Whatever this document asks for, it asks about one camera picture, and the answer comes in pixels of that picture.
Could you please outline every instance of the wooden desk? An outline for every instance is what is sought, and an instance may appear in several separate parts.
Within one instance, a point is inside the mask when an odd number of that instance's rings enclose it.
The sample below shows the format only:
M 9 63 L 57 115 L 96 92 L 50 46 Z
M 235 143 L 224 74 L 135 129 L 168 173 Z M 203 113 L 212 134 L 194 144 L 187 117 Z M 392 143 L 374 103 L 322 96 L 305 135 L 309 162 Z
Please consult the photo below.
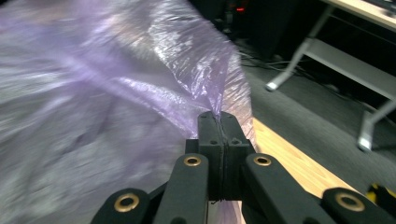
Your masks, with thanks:
M 257 119 L 253 120 L 253 127 L 260 152 L 279 160 L 306 191 L 321 198 L 325 189 L 337 187 L 353 189 Z
M 396 18 L 386 15 L 386 10 L 362 0 L 322 0 L 351 14 L 396 32 Z

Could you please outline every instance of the wooden floor strip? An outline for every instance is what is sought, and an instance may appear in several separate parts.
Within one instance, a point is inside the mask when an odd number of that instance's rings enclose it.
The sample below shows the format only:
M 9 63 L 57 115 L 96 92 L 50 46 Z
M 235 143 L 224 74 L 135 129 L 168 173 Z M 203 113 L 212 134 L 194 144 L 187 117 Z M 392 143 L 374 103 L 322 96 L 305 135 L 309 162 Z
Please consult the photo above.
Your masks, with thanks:
M 257 119 L 253 126 L 259 151 L 279 160 L 306 191 L 321 198 L 325 189 L 353 189 Z

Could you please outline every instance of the black equipment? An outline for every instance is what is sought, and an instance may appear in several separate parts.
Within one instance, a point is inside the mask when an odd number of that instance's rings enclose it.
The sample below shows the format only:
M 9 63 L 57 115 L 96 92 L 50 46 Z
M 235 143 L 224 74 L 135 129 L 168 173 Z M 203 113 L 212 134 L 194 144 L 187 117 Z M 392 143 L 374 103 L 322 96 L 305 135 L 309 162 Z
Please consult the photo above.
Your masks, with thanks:
M 235 116 L 205 112 L 198 139 L 186 141 L 169 181 L 150 194 L 123 189 L 111 195 L 92 224 L 206 223 L 208 201 L 242 201 L 247 224 L 396 223 L 364 196 L 328 189 L 310 195 L 272 156 L 256 153 Z

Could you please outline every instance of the plastic bag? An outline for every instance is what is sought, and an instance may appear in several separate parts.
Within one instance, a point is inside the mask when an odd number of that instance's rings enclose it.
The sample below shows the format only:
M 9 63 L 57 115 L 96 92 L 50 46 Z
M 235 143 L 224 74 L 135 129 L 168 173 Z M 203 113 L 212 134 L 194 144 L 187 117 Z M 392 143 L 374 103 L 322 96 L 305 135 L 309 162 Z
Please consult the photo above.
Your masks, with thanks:
M 181 0 L 11 1 L 0 78 L 0 223 L 89 223 L 113 192 L 156 189 L 207 110 L 254 140 L 234 46 Z

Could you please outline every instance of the metal table leg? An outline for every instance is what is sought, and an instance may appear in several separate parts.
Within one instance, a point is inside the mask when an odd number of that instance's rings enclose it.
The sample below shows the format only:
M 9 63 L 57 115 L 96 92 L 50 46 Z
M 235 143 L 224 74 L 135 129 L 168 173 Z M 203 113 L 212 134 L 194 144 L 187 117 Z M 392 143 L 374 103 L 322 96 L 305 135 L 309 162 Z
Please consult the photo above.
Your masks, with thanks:
M 326 20 L 331 16 L 333 10 L 334 7 L 327 6 L 326 10 L 323 12 L 318 22 L 315 24 L 314 28 L 309 33 L 308 37 L 294 53 L 291 62 L 288 64 L 286 70 L 280 73 L 270 82 L 268 82 L 267 85 L 265 86 L 265 89 L 267 89 L 268 91 L 274 91 L 293 75 L 293 70 L 295 66 L 301 60 L 301 58 L 303 58 L 304 54 L 306 53 L 306 50 L 311 45 L 312 39 L 315 38 L 315 36 L 318 34 L 318 32 L 320 31 L 321 27 L 324 25 Z
M 396 109 L 396 101 L 389 100 L 373 114 L 365 112 L 359 135 L 358 148 L 362 151 L 371 151 L 373 144 L 374 127 L 377 122 L 384 118 L 388 113 Z

